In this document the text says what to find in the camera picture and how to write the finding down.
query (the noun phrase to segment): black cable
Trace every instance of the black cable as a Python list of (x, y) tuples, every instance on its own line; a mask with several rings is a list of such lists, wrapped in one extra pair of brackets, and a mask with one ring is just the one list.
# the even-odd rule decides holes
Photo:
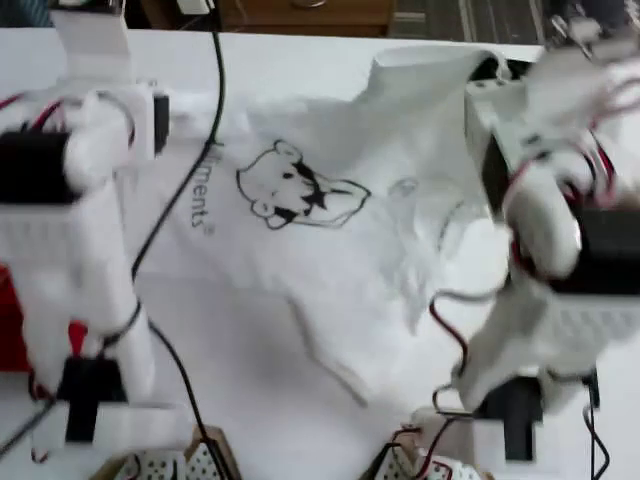
[(189, 396), (189, 403), (191, 403), (191, 408), (193, 410), (193, 415), (196, 417), (196, 423), (198, 425), (198, 430), (200, 430), (200, 436), (202, 440), (204, 440), (207, 450), (209, 450), (209, 455), (213, 459), (216, 470), (222, 475), (223, 479), (230, 480), (232, 478), (231, 471), (229, 469), (229, 465), (224, 459), (224, 455), (220, 450), (220, 446), (218, 442), (210, 438), (207, 434), (207, 429), (204, 426), (204, 422), (202, 421), (202, 416), (200, 415), (200, 408), (198, 407), (198, 402), (196, 400), (196, 396), (193, 393), (193, 387), (191, 386), (191, 380), (189, 379), (189, 375), (187, 374), (187, 370), (184, 368), (182, 364), (182, 360), (176, 352), (176, 349), (173, 347), (171, 342), (167, 339), (167, 337), (162, 333), (162, 331), (157, 327), (155, 323), (151, 319), (149, 319), (149, 328), (151, 332), (158, 337), (160, 342), (165, 346), (168, 350), (169, 354), (173, 358), (178, 370), (180, 371), (180, 376), (182, 377), (182, 381), (184, 382), (184, 386), (187, 389), (187, 395)]
[(591, 420), (593, 418), (592, 417), (593, 409), (594, 409), (594, 402), (590, 401), (589, 405), (584, 407), (584, 409), (582, 411), (582, 419), (584, 420), (584, 424), (587, 426), (587, 429), (589, 430), (589, 433), (591, 434), (592, 448), (593, 448), (593, 453), (592, 453), (593, 460), (592, 461), (594, 463), (594, 467), (593, 467), (594, 470), (595, 470), (595, 448), (594, 448), (594, 444), (598, 445), (598, 448), (600, 449), (600, 451), (602, 452), (602, 455), (604, 456), (604, 462), (602, 463), (602, 466), (600, 467), (600, 469), (595, 474), (591, 475), (591, 480), (600, 480), (602, 478), (602, 476), (605, 474), (605, 472), (607, 471), (607, 469), (609, 468), (609, 465), (611, 465), (611, 455), (609, 455), (609, 451), (607, 450), (607, 447), (605, 447), (604, 443), (602, 442), (602, 439), (600, 438), (600, 436), (596, 432), (595, 425), (593, 424), (593, 421)]
[(36, 428), (51, 413), (53, 407), (56, 406), (58, 400), (51, 398), (47, 400), (44, 408), (29, 418), (22, 424), (0, 447), (0, 462), (18, 445), (24, 437), (26, 437), (34, 428)]
[[(593, 393), (591, 389), (589, 389), (589, 416), (591, 418), (591, 425), (593, 429), (596, 428), (596, 419), (593, 412)], [(596, 476), (596, 439), (593, 435), (591, 435), (591, 480), (593, 480)]]
[(202, 146), (200, 155), (198, 155), (198, 158), (193, 163), (193, 165), (187, 172), (186, 176), (183, 178), (182, 182), (178, 185), (178, 188), (176, 189), (174, 194), (171, 196), (171, 198), (167, 202), (167, 205), (165, 206), (164, 210), (158, 217), (158, 220), (156, 221), (155, 225), (151, 229), (149, 236), (145, 240), (144, 244), (142, 245), (142, 248), (138, 252), (137, 257), (133, 262), (133, 266), (131, 267), (131, 276), (134, 278), (134, 280), (138, 275), (138, 270), (140, 269), (140, 265), (142, 264), (142, 261), (146, 257), (147, 253), (149, 252), (149, 249), (151, 248), (151, 245), (153, 244), (156, 237), (158, 236), (158, 233), (160, 232), (165, 222), (167, 221), (169, 214), (173, 210), (174, 206), (178, 202), (178, 199), (180, 198), (184, 190), (187, 188), (187, 185), (191, 181), (191, 178), (196, 173), (200, 165), (202, 165), (202, 162), (204, 162), (204, 160), (206, 159), (207, 155), (209, 154), (209, 151), (211, 150), (213, 145), (216, 143), (216, 135), (218, 133), (218, 127), (220, 126), (220, 120), (222, 119), (222, 111), (224, 109), (226, 84), (225, 84), (224, 59), (222, 57), (220, 37), (218, 35), (216, 26), (215, 26), (216, 24), (219, 24), (219, 20), (217, 20), (218, 14), (217, 12), (214, 14), (213, 12), (212, 12), (212, 20), (214, 22), (214, 28), (212, 29), (211, 33), (213, 35), (213, 44), (216, 51), (216, 60), (218, 62), (218, 74), (219, 74), (218, 108), (216, 110), (216, 115), (213, 120), (213, 124), (211, 125), (211, 131), (209, 132), (209, 136), (205, 140), (204, 145)]
[[(218, 134), (218, 128), (220, 126), (220, 121), (222, 119), (222, 112), (224, 110), (224, 101), (225, 101), (225, 94), (226, 94), (226, 76), (225, 76), (225, 68), (224, 68), (224, 58), (223, 58), (223, 55), (222, 55), (222, 47), (220, 45), (220, 37), (219, 37), (219, 34), (218, 34), (218, 30), (220, 29), (220, 25), (221, 25), (221, 18), (220, 18), (219, 9), (218, 10), (213, 10), (211, 12), (211, 17), (210, 18), (212, 20), (212, 27), (213, 28), (211, 29), (211, 34), (213, 36), (213, 44), (214, 44), (214, 49), (215, 49), (215, 54), (216, 54), (216, 62), (218, 64), (218, 76), (219, 76), (218, 77), (219, 78), (219, 82), (218, 82), (218, 105), (217, 105), (217, 108), (216, 108), (216, 114), (215, 114), (215, 117), (213, 119), (213, 123), (211, 125), (211, 130), (209, 132), (209, 136), (205, 140), (204, 145), (202, 146), (202, 150), (200, 151), (200, 154), (196, 158), (195, 162), (193, 163), (193, 165), (191, 166), (191, 168), (189, 169), (189, 171), (187, 172), (185, 177), (182, 179), (182, 182), (180, 182), (180, 184), (178, 185), (178, 188), (175, 190), (175, 192), (173, 193), (173, 195), (171, 196), (171, 198), (169, 199), (169, 201), (165, 205), (162, 213), (160, 214), (160, 216), (156, 220), (156, 223), (154, 224), (153, 228), (151, 229), (149, 235), (147, 236), (144, 244), (140, 248), (140, 251), (138, 252), (138, 255), (136, 256), (136, 258), (135, 258), (135, 260), (133, 262), (133, 265), (131, 267), (131, 276), (132, 276), (134, 282), (136, 280), (136, 277), (138, 276), (138, 272), (140, 270), (140, 266), (142, 265), (142, 262), (144, 261), (144, 259), (145, 259), (146, 255), (148, 254), (151, 246), (153, 245), (153, 242), (155, 241), (156, 237), (158, 236), (158, 233), (160, 232), (160, 230), (162, 229), (162, 227), (166, 223), (167, 218), (169, 217), (169, 215), (171, 214), (171, 212), (172, 212), (173, 208), (175, 207), (176, 203), (178, 202), (178, 200), (182, 196), (182, 194), (185, 191), (187, 185), (191, 181), (193, 175), (198, 170), (198, 168), (202, 165), (202, 163), (206, 159), (207, 155), (211, 151), (211, 148), (217, 143), (216, 142), (216, 137), (217, 137), (217, 134)], [(223, 476), (222, 477), (223, 479), (230, 480), (232, 478), (232, 475), (231, 475), (231, 471), (229, 469), (229, 466), (228, 466), (228, 464), (227, 464), (227, 462), (226, 462), (226, 460), (224, 458), (224, 455), (222, 454), (222, 451), (220, 449), (220, 446), (219, 446), (218, 442), (215, 439), (209, 437), (209, 435), (207, 434), (207, 430), (205, 428), (204, 422), (202, 421), (202, 416), (200, 415), (200, 409), (198, 407), (198, 402), (196, 400), (195, 394), (193, 393), (193, 388), (191, 386), (191, 380), (189, 379), (189, 375), (188, 375), (188, 373), (187, 373), (187, 371), (186, 371), (186, 369), (185, 369), (185, 367), (184, 367), (184, 365), (182, 363), (182, 360), (180, 359), (180, 356), (178, 355), (178, 352), (175, 350), (175, 348), (173, 347), (171, 342), (162, 333), (160, 328), (151, 320), (150, 317), (148, 319), (148, 322), (149, 322), (149, 328), (151, 329), (151, 332), (156, 337), (158, 337), (160, 342), (167, 349), (167, 351), (171, 355), (173, 361), (175, 362), (176, 366), (178, 367), (178, 370), (180, 371), (180, 376), (182, 377), (182, 381), (183, 381), (184, 386), (185, 386), (185, 388), (187, 390), (187, 395), (189, 397), (189, 402), (190, 402), (191, 408), (193, 410), (193, 415), (196, 418), (196, 423), (198, 425), (198, 430), (200, 431), (200, 436), (202, 437), (202, 440), (205, 442), (207, 450), (209, 451), (209, 454), (211, 455), (211, 458), (215, 463), (216, 469)]]

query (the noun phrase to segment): white t-shirt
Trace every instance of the white t-shirt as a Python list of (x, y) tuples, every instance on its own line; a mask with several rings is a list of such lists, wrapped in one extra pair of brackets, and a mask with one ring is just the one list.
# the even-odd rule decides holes
[[(196, 171), (142, 273), (284, 295), (315, 357), (370, 398), (441, 281), (451, 212), (482, 198), (464, 141), (464, 86), (488, 57), (393, 50), (376, 57), (351, 102), (228, 105), (224, 146)], [(132, 251), (201, 145), (170, 139), (125, 186)]]

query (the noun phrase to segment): white robotic arm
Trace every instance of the white robotic arm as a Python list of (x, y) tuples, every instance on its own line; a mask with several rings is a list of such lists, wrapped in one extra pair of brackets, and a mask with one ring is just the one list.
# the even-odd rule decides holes
[(90, 3), (52, 12), (69, 77), (0, 109), (0, 259), (45, 392), (38, 408), (51, 410), (33, 432), (37, 457), (68, 446), (182, 449), (192, 435), (183, 406), (151, 402), (151, 338), (114, 180), (164, 146), (168, 98), (130, 78), (119, 2)]
[[(483, 79), (467, 89), (469, 150), (513, 244), (507, 283), (454, 368), (452, 386), (471, 416), (505, 423), (505, 441), (514, 420), (506, 405), (521, 403), (516, 420), (531, 435), (543, 411), (561, 409), (593, 379), (606, 348), (640, 328), (640, 210), (619, 205), (636, 192), (629, 188), (635, 179), (617, 170), (631, 154), (601, 128), (639, 106), (618, 98), (638, 82), (612, 87), (609, 75), (628, 52), (637, 55), (638, 32), (604, 40), (614, 49), (599, 34), (579, 44), (588, 30), (578, 32), (583, 37), (545, 52), (526, 77)], [(522, 375), (532, 368), (537, 377)], [(518, 451), (531, 439), (509, 442), (507, 460), (533, 460)]]

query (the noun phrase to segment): table surface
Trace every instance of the table surface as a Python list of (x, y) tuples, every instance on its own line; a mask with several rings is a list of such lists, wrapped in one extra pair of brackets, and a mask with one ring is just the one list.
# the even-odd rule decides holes
[[(230, 98), (284, 99), (291, 95), (350, 99), (366, 85), (372, 57), (380, 50), (435, 42), (222, 36)], [(52, 30), (0, 30), (0, 96), (51, 85), (65, 69)], [(131, 32), (138, 74), (179, 89), (216, 89), (211, 39), (191, 32)], [(494, 46), (532, 59), (537, 47)], [(484, 291), (504, 268), (503, 249), (490, 233), (469, 232), (452, 266), (452, 284)], [(488, 253), (476, 255), (478, 242)], [(427, 326), (409, 346), (407, 361), (364, 408), (325, 370), (310, 360), (286, 303), (278, 298), (239, 294), (206, 282), (142, 277), (147, 309), (173, 340), (192, 376), (205, 421), (224, 428), (244, 478), (357, 478), (400, 422), (430, 402), (445, 383), (458, 352), (437, 327)], [(215, 312), (200, 301), (218, 302)], [(452, 307), (460, 328), (471, 334), (486, 307)], [(640, 344), (607, 352), (600, 367), (603, 410), (599, 431), (612, 454), (608, 478), (629, 478), (635, 468), (634, 415), (640, 382), (634, 380)], [(186, 403), (175, 367), (157, 349), (159, 395)], [(15, 428), (31, 405), (22, 375), (0, 374), (0, 438)], [(576, 399), (548, 424), (559, 433), (558, 455), (567, 479), (587, 478), (588, 436), (581, 420), (584, 398)], [(0, 478), (87, 478), (99, 455), (54, 457), (46, 467), (31, 464), (28, 442), (0, 465)]]

